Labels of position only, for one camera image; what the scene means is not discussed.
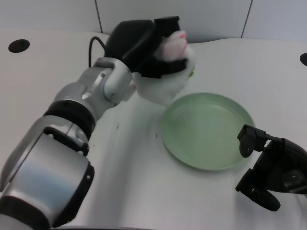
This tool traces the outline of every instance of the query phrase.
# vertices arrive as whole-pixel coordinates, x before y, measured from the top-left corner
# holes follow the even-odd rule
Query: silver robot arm
[[[48,230],[73,220],[94,178],[88,141],[103,113],[123,99],[132,72],[159,78],[187,60],[159,61],[178,17],[120,23],[99,58],[65,86],[7,160],[0,178],[0,229]]]
[[[132,73],[124,63],[103,57],[57,94],[2,171],[1,229],[45,230],[75,217],[94,177],[94,169],[84,157],[90,134],[56,115],[62,104],[72,106],[73,111],[84,113],[79,117],[92,116],[92,123],[88,122],[92,131],[103,113],[122,100],[131,80]]]

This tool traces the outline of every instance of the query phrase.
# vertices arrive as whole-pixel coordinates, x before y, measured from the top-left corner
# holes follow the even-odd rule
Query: plastic plate
[[[254,126],[238,103],[217,94],[195,93],[167,108],[161,129],[166,147],[179,160],[198,169],[222,170],[243,160],[237,136],[244,124]]]

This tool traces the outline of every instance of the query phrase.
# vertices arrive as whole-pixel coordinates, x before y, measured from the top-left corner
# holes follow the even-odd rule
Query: black hole
[[[19,40],[13,41],[9,45],[9,51],[11,51],[12,53],[20,53],[20,52],[25,51],[27,48],[29,48],[29,46],[30,46],[30,42],[28,40],[19,39]]]
[[[299,59],[305,66],[307,66],[307,53],[302,54]]]

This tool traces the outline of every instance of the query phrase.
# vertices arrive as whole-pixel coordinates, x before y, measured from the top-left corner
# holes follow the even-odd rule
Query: pink plush ear
[[[174,61],[180,59],[187,46],[188,43],[185,38],[174,38],[165,42],[162,50],[162,59],[164,61]]]
[[[172,35],[168,37],[168,40],[173,40],[177,38],[187,38],[187,33],[184,30],[179,30],[176,32],[173,32]]]

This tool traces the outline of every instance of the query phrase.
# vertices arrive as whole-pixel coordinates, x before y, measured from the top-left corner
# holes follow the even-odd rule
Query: white table
[[[21,30],[0,33],[0,144],[5,160],[56,92],[77,80],[87,67],[90,37],[106,36]],[[8,44],[19,38],[28,39],[30,48],[9,53]],[[192,92],[227,96],[246,108],[258,128],[307,149],[307,67],[299,61],[307,52],[307,43],[226,39],[191,46],[198,63],[188,87],[178,97]],[[307,228],[303,195],[273,193],[281,208],[270,212],[235,191],[258,153],[220,172],[194,170],[172,157],[158,125],[163,111],[135,94],[105,113],[90,141],[94,182],[69,225],[159,230]]]

